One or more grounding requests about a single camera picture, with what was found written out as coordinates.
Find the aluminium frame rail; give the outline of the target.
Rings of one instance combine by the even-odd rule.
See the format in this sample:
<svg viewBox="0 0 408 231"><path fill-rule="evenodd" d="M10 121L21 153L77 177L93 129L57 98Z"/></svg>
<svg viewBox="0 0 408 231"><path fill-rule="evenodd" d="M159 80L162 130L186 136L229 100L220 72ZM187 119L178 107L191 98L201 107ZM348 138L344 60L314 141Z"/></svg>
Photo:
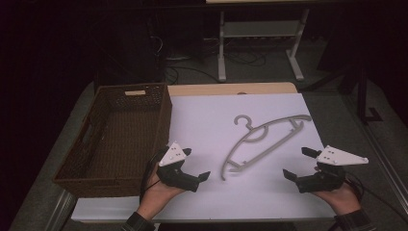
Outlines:
<svg viewBox="0 0 408 231"><path fill-rule="evenodd" d="M395 195L408 213L408 130L373 123L363 127Z"/></svg>
<svg viewBox="0 0 408 231"><path fill-rule="evenodd" d="M62 231L69 220L76 205L77 198L71 193L63 190L57 200L57 204L46 223L44 231Z"/></svg>

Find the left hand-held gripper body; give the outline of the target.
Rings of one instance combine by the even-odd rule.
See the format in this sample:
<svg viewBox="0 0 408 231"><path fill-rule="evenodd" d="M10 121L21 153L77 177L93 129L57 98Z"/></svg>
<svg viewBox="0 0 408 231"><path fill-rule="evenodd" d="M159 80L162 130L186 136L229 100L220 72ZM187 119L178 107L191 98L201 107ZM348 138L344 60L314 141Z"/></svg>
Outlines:
<svg viewBox="0 0 408 231"><path fill-rule="evenodd" d="M178 142L174 142L159 161L157 175L169 187L196 192L200 184L199 178L182 170L189 154Z"/></svg>

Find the person's right hand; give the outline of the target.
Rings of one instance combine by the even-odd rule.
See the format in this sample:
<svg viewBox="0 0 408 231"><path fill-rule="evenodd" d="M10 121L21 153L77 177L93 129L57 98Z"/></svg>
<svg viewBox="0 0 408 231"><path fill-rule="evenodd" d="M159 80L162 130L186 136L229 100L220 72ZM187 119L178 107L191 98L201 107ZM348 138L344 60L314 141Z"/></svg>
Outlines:
<svg viewBox="0 0 408 231"><path fill-rule="evenodd" d="M362 209L354 190L347 184L331 192L313 192L313 195L325 201L337 216L343 216Z"/></svg>

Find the white metal desk frame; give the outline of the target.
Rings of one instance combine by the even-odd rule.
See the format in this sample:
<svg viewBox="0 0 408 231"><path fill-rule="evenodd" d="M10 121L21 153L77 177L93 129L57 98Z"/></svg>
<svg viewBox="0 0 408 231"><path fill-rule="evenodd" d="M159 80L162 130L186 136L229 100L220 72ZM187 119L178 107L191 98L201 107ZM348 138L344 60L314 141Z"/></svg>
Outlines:
<svg viewBox="0 0 408 231"><path fill-rule="evenodd" d="M219 15L219 37L217 69L218 80L225 82L226 66L224 57L224 40L239 38L294 38L291 49L286 50L288 61L291 65L296 81L303 81L304 76L296 60L296 52L306 27L309 9L304 9L298 20L275 20L275 21L226 21L225 13Z"/></svg>

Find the black metal stand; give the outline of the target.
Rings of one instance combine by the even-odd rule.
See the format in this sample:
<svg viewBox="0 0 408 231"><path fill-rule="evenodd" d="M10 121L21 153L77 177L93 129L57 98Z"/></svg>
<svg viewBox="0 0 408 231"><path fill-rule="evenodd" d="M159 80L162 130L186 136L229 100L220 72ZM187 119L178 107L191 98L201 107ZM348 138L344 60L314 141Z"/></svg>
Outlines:
<svg viewBox="0 0 408 231"><path fill-rule="evenodd" d="M357 67L357 116L367 125L369 122L382 121L382 117L374 108L367 107L368 76L362 65Z"/></svg>

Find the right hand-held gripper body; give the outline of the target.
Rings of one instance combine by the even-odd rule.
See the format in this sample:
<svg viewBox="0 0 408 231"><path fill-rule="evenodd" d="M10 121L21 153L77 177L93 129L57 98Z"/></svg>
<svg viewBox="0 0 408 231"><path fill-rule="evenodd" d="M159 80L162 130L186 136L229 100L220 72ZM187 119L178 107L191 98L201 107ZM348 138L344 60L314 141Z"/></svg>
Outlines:
<svg viewBox="0 0 408 231"><path fill-rule="evenodd" d="M298 177L295 183L300 193L331 192L342 186L345 180L345 166L365 165L366 157L343 151L327 145L315 159L318 171L309 176Z"/></svg>

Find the grey plastic clothes hanger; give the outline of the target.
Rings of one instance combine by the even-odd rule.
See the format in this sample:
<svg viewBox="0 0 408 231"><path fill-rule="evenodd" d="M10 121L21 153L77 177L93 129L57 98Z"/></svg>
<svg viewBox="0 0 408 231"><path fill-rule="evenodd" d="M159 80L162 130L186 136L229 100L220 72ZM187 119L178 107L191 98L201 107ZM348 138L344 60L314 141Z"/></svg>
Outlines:
<svg viewBox="0 0 408 231"><path fill-rule="evenodd" d="M253 127L252 118L249 115L237 115L234 118L234 124L238 125L241 120L245 121L244 126L247 129L247 132L231 148L225 160L223 161L223 164L221 166L221 171L220 171L220 179L222 181L226 180L226 172L228 171L227 169L228 165L232 166L232 168L230 169L230 172L242 172L245 169L253 166L255 163L259 162L261 159L266 157L267 154L272 153L275 149L277 149L278 147L283 145L285 142L289 141L291 138L296 136L304 128L304 122L311 121L312 118L309 115L291 115L291 116L277 118L275 120L265 122L257 127ZM292 129L290 130L289 134L285 135L282 139L278 140L277 142L272 144L270 147L268 147L266 150L254 156L249 161L244 161L241 164L239 164L238 162L235 162L233 160L233 156L237 153L237 150L243 144L255 143L255 142L264 140L267 137L269 133L269 129L272 125L283 123L283 122L289 122L292 126Z"/></svg>

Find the brown woven basket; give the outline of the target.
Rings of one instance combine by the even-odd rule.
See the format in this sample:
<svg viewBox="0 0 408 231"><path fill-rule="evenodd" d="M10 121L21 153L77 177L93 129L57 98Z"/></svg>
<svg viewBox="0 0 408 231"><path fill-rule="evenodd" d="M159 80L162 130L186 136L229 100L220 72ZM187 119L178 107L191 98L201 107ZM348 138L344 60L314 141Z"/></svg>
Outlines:
<svg viewBox="0 0 408 231"><path fill-rule="evenodd" d="M146 164L168 143L171 111L164 83L99 88L53 182L79 198L140 194Z"/></svg>

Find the white table mat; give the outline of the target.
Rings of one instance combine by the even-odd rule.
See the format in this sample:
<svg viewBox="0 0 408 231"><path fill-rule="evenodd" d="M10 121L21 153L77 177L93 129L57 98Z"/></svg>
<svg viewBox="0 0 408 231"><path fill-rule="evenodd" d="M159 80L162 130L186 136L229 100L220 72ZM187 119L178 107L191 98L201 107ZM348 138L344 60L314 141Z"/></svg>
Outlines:
<svg viewBox="0 0 408 231"><path fill-rule="evenodd" d="M314 172L304 146L321 149L314 122L293 135L289 116L309 110L299 93L174 96L170 138L192 150L187 174L209 173L196 192L173 198L155 217L163 222L330 218L321 199L285 179Z"/></svg>

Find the person's left hand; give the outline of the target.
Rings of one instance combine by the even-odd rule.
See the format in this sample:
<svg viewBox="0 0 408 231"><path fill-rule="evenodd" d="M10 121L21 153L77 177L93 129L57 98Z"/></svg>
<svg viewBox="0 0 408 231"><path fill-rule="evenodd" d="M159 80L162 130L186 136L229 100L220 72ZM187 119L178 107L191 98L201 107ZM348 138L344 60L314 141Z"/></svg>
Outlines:
<svg viewBox="0 0 408 231"><path fill-rule="evenodd" d="M153 219L175 196L184 190L165 185L157 175L158 163L151 161L140 190L140 206L137 213L147 220Z"/></svg>

